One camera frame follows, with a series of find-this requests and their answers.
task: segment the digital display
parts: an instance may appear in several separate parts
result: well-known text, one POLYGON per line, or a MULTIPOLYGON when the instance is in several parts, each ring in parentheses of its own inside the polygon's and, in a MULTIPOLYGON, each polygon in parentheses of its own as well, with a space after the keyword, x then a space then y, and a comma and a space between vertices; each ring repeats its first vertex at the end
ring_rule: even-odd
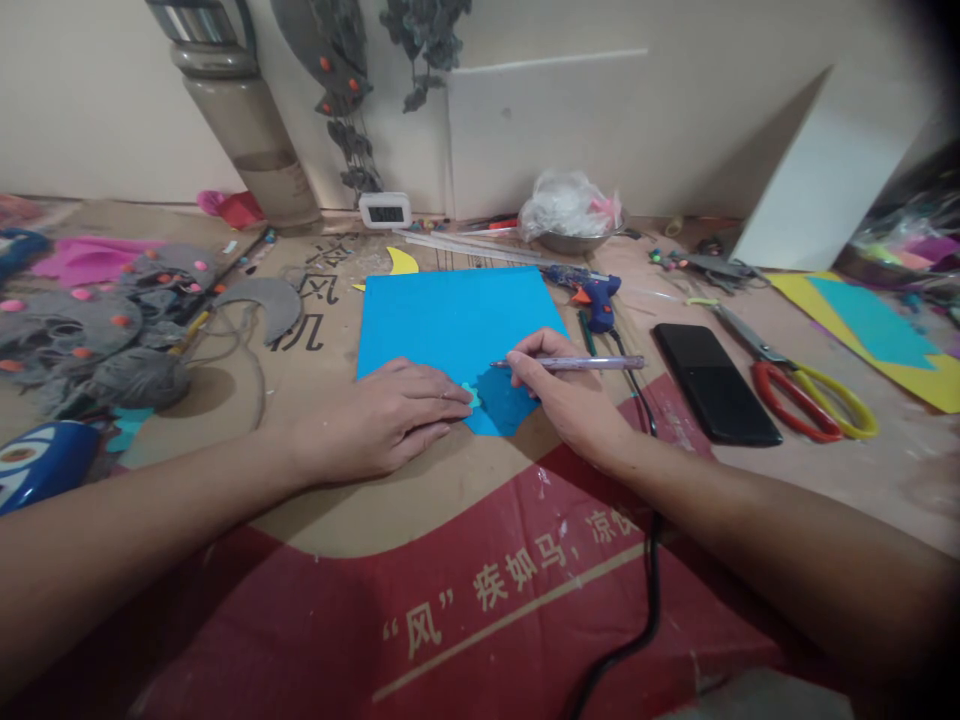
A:
POLYGON ((372 207, 369 210, 373 222, 403 222, 403 208, 372 207))

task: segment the blue glue gun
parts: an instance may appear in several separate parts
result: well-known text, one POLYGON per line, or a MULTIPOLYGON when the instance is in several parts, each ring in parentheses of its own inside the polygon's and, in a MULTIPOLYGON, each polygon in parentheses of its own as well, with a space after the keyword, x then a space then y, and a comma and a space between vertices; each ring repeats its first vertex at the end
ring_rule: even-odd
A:
POLYGON ((46 423, 0 448, 0 515, 77 487, 100 433, 83 423, 46 423))
POLYGON ((542 268, 543 276, 550 282, 564 287, 574 288, 577 294, 573 299, 590 304, 590 332, 605 333, 613 329, 613 305, 610 298, 620 289, 620 278, 616 275, 601 275, 570 265, 551 265, 542 268))

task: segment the pink pom pom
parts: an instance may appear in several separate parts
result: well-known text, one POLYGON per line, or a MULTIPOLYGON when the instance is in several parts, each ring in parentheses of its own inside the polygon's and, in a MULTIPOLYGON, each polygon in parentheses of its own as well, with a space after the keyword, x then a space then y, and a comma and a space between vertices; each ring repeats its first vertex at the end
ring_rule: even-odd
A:
POLYGON ((226 196, 216 190, 203 190, 197 195, 197 205, 207 215, 218 217, 220 215, 220 206, 226 200, 226 196))

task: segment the red scissors handle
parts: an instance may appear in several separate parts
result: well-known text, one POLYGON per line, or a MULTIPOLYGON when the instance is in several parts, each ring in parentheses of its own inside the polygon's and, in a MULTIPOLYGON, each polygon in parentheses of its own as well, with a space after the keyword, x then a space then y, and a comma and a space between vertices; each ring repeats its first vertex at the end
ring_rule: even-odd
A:
POLYGON ((813 398, 794 384, 783 370, 773 363, 758 362, 754 363, 751 372, 760 398, 767 404, 767 407, 773 411, 773 414, 783 420, 790 428, 799 433, 803 433, 815 442, 828 443, 843 439, 843 431, 840 429, 840 426, 837 425, 836 420, 817 405, 813 398), (783 403, 780 402, 780 398, 774 393, 773 385, 777 385, 789 395, 796 406, 803 410, 807 417, 813 420, 818 427, 813 427, 796 415, 790 413, 783 406, 783 403))

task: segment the smartphone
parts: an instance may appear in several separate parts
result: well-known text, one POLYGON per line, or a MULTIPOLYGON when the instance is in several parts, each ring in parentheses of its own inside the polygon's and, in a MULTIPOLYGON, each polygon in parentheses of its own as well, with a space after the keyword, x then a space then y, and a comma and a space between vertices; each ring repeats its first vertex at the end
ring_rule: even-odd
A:
POLYGON ((751 447, 783 442, 777 426, 709 328, 661 323, 653 329, 653 337, 707 437, 751 447))

